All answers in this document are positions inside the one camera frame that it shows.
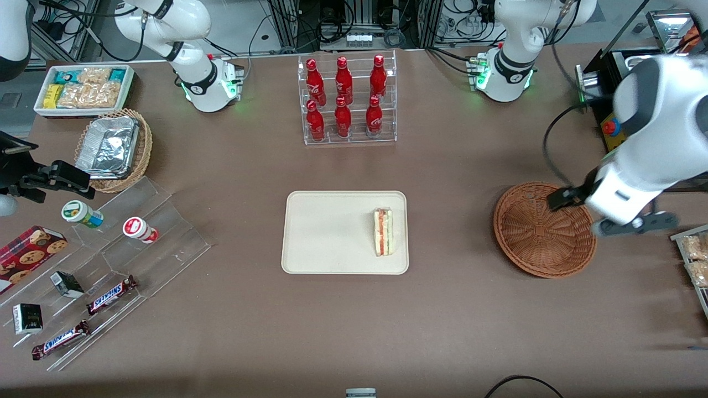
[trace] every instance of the white tray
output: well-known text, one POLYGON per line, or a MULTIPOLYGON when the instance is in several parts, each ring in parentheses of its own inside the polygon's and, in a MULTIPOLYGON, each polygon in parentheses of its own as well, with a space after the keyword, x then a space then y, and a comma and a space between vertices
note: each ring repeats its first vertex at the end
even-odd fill
POLYGON ((287 197, 282 269, 287 273, 401 275, 408 270, 408 211, 399 191, 295 191, 287 197), (374 210, 394 215, 395 252, 377 257, 374 210))
POLYGON ((132 84, 133 75, 135 72, 133 68, 126 64, 73 64, 73 65, 62 65, 57 67, 51 67, 47 71, 47 76, 45 76, 44 83, 42 84, 42 89, 40 94, 37 96, 35 101, 35 112, 44 116, 45 118, 81 118, 86 116, 97 116, 104 113, 113 112, 116 110, 121 110, 123 105, 125 105, 125 100, 128 97, 128 92, 130 92, 130 85, 132 84), (124 69, 125 75, 120 84, 120 91, 118 92, 118 100, 115 102, 115 106, 112 108, 44 108, 42 106, 44 102, 44 97, 47 94, 47 88, 54 82, 54 78, 57 72, 67 72, 75 71, 78 69, 83 69, 85 67, 100 67, 100 68, 111 68, 111 69, 124 69))

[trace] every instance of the yogurt bottle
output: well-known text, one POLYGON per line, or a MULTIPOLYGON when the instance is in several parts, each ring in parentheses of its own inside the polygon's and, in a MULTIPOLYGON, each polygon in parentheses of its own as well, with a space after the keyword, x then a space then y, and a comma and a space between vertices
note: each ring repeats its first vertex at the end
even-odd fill
POLYGON ((92 229, 103 224, 103 214, 80 200, 67 202, 62 208, 62 217, 68 222, 78 222, 92 229))
POLYGON ((145 220, 140 217, 131 217, 123 224, 123 234, 126 237, 138 239, 142 243, 152 243, 160 236, 160 232, 150 227, 145 220))

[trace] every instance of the red coca-cola bottle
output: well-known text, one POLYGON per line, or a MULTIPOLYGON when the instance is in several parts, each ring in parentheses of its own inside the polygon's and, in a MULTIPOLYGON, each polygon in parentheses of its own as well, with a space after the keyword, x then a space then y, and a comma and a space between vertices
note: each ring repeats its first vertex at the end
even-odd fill
POLYGON ((307 129, 314 141, 324 140, 324 118, 313 100, 307 100, 307 129))
POLYGON ((347 106, 344 96, 337 97, 337 109, 334 110, 334 118, 337 120, 337 134, 339 137, 349 137, 352 127, 352 113, 347 106))
POLYGON ((377 54, 374 56, 374 69, 370 77, 371 95, 379 96, 379 99, 386 96, 386 70, 384 69, 384 56, 377 54))
POLYGON ((366 110, 366 135, 378 138, 381 135, 381 119, 384 113, 379 106, 379 96, 371 96, 369 108, 366 110))
POLYGON ((305 62, 307 66, 307 92, 312 100, 315 100, 318 106, 327 104, 327 95, 324 93, 324 80, 322 74, 317 70, 317 62, 310 58, 305 62))
POLYGON ((349 72, 345 57, 337 58, 337 77, 334 80, 337 83, 337 95, 344 96, 347 105, 351 105, 354 102, 354 88, 352 72, 349 72))

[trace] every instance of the red button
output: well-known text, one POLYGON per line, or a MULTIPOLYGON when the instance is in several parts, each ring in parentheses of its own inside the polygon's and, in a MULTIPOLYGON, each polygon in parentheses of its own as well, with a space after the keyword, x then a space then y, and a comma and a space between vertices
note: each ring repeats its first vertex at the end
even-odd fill
POLYGON ((603 123, 603 132, 606 135, 612 135, 615 133, 616 130, 617 130, 617 123, 615 123, 614 121, 610 120, 609 122, 603 123))

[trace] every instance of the empty wicker basket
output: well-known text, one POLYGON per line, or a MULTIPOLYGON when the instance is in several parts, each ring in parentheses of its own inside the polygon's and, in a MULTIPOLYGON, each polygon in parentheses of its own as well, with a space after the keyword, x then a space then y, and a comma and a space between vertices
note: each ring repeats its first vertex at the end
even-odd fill
POLYGON ((509 259, 543 278, 578 273, 595 255, 593 219, 584 207, 548 209, 546 197, 558 189, 543 182, 524 183, 502 195, 494 210, 494 234, 509 259))

